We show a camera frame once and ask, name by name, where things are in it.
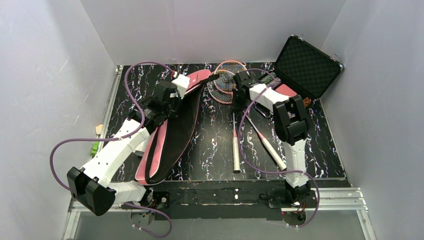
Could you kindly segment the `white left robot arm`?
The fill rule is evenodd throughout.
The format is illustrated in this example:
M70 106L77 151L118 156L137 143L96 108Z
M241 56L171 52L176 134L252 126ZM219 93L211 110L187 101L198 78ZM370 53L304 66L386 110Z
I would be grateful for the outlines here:
M81 168L72 167L68 171L72 197L96 216L105 214L116 204L139 202L146 193L142 184L134 180L113 183L112 178L157 127L176 115L188 87L188 81L160 81L153 95L138 103L112 141Z

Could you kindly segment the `pink racket bag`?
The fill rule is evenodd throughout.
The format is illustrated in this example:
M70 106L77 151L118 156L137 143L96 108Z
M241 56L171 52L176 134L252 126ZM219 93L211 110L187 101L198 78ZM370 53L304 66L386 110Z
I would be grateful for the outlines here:
M202 84L211 74L209 69L189 74L190 84L182 99L182 113L165 121L146 139L149 141L149 149L141 157L135 174L139 184L146 186L162 182L182 157L196 128Z

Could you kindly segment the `tan wooden block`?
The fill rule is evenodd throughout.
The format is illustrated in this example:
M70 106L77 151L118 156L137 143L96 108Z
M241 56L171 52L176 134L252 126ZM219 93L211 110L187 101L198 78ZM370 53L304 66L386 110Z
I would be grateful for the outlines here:
M96 135L101 135L102 134L102 131L103 131L103 124L99 124L99 125L97 125L96 127L95 127L95 134Z

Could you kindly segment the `white shuttlecock tube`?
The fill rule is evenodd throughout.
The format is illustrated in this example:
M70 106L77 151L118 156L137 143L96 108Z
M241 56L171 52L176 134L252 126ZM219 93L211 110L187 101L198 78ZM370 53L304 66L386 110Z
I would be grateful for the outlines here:
M142 143L140 143L134 150L133 153L136 154L139 157L142 157L145 152L150 148L149 147L149 140L145 140Z

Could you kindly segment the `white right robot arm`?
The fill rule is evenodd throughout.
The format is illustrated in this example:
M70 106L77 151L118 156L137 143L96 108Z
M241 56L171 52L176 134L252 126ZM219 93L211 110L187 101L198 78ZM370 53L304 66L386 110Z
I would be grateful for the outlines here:
M302 97L289 97L258 83L246 70L236 73L233 79L236 84L233 108L244 110L237 135L242 136L244 121L254 103L266 107L273 115L274 131L285 151L286 170L280 173L286 175L286 182L292 189L305 186L311 177L306 173L305 146L309 123Z

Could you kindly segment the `green clip on wall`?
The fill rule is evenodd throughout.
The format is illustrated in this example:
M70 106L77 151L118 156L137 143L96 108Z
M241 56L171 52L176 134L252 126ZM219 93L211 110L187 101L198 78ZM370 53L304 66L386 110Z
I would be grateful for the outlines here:
M97 154L98 149L99 149L99 142L98 142L98 141L95 141L95 142L93 143L93 145L92 145L90 155L91 155L92 157L94 157L94 156Z

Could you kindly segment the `black poker chip case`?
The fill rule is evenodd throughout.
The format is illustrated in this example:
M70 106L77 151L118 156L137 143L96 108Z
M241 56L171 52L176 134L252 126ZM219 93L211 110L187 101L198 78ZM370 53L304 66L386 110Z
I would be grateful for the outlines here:
M281 79L282 84L302 97L305 110L308 111L314 100L325 93L343 70L342 63L302 37L292 34L271 72Z

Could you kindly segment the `pink playing card deck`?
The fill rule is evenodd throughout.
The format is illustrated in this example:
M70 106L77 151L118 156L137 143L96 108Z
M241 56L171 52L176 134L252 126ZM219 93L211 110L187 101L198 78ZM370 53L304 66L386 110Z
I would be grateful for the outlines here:
M282 95L288 96L289 98L297 95L297 93L294 90L292 90L290 87L288 87L286 84L281 84L280 86L276 87L274 90Z

